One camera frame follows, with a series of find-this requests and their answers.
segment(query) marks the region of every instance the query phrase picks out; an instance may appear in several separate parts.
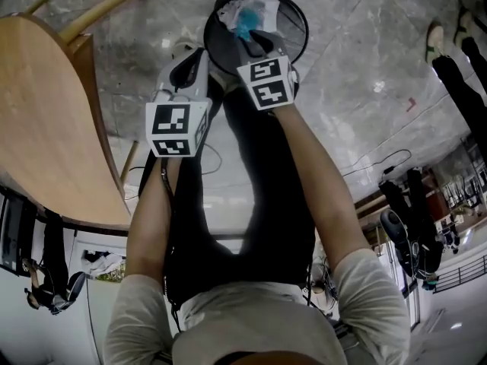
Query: beige shirt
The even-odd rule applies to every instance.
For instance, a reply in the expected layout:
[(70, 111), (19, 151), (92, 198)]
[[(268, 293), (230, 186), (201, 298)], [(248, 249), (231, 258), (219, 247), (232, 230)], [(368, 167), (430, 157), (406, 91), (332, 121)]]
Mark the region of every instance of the beige shirt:
[(125, 278), (113, 309), (103, 358), (107, 365), (213, 365), (239, 351), (295, 351), (325, 365), (400, 365), (409, 351), (403, 296), (375, 254), (347, 255), (333, 275), (341, 321), (337, 338), (323, 314), (288, 284), (240, 282), (213, 288), (181, 308), (186, 331), (170, 334), (164, 294), (155, 280)]

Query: grey marble floor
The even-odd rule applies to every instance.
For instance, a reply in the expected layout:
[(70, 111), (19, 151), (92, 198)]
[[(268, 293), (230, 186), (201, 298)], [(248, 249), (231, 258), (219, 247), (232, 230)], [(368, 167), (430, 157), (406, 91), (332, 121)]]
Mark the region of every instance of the grey marble floor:
[[(0, 14), (21, 11), (33, 0), (0, 0)], [(50, 0), (37, 13), (55, 29), (103, 0)], [(441, 82), (423, 59), (425, 34), (434, 18), (445, 26), (447, 51), (467, 82), (485, 91), (452, 43), (458, 0), (294, 0), (310, 25), (310, 43), (298, 62), (297, 104), (343, 174), (399, 149), (407, 168), (433, 163), (452, 151), (468, 128)], [(479, 10), (479, 0), (462, 0)], [(129, 142), (144, 138), (144, 106), (170, 46), (181, 36), (202, 41), (215, 0), (131, 0), (90, 31), (97, 47), (97, 81), (104, 122), (119, 166)], [(487, 52), (487, 37), (476, 39)], [(245, 228), (253, 207), (248, 175), (224, 113), (215, 118), (208, 143), (223, 157), (221, 169), (204, 176), (205, 212), (215, 231)], [(143, 164), (139, 155), (137, 164)], [(382, 171), (404, 152), (345, 179), (355, 200), (377, 189)], [(218, 159), (204, 151), (203, 170)], [(138, 182), (137, 171), (129, 182)]]

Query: sleeve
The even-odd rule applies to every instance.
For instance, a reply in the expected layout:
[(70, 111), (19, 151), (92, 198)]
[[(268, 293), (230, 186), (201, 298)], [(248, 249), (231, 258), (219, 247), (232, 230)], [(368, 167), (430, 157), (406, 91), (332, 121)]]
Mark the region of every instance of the sleeve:
[(347, 255), (333, 274), (341, 320), (377, 363), (400, 365), (409, 354), (411, 328), (403, 295), (374, 252)]
[(104, 363), (170, 363), (156, 357), (170, 357), (172, 340), (162, 286), (144, 275), (124, 278), (103, 345)]

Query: black pants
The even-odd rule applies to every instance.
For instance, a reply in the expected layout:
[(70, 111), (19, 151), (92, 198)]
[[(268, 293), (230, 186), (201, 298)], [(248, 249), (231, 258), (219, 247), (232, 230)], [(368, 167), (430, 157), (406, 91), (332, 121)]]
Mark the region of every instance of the black pants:
[(440, 266), (443, 245), (435, 239), (436, 226), (429, 213), (421, 172), (411, 169), (408, 170), (407, 175), (411, 208), (404, 200), (401, 189), (392, 182), (386, 181), (379, 185), (379, 188), (386, 196), (390, 209), (395, 211), (408, 227), (409, 242), (419, 244), (419, 258), (416, 268), (420, 271), (433, 273)]
[[(462, 50), (469, 57), (473, 70), (487, 90), (487, 61), (480, 55), (475, 40), (471, 37), (466, 38), (462, 42)], [(487, 160), (487, 135), (484, 126), (487, 120), (487, 109), (482, 97), (465, 83), (453, 59), (439, 57), (433, 61), (433, 68), (470, 127), (480, 153)]]
[[(222, 91), (212, 80), (209, 91), (213, 117)], [(243, 88), (228, 94), (223, 105), (252, 182), (253, 214), (242, 235), (240, 254), (233, 255), (208, 231), (203, 211), (202, 145), (195, 157), (183, 159), (173, 200), (172, 252), (164, 266), (167, 296), (175, 309), (198, 293), (235, 281), (303, 287), (313, 255), (314, 222), (279, 121), (258, 111)]]
[(49, 271), (55, 294), (65, 296), (68, 285), (68, 267), (64, 255), (62, 219), (59, 215), (46, 211), (47, 224), (44, 230), (43, 269)]

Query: railing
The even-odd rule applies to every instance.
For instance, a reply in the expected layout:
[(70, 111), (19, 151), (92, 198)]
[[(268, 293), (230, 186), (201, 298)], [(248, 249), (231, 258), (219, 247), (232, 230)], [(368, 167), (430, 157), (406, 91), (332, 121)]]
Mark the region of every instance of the railing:
[(438, 284), (434, 289), (434, 294), (458, 287), (461, 284), (468, 283), (475, 278), (487, 274), (486, 267), (487, 258), (484, 255), (482, 258), (477, 259), (474, 262), (440, 275)]

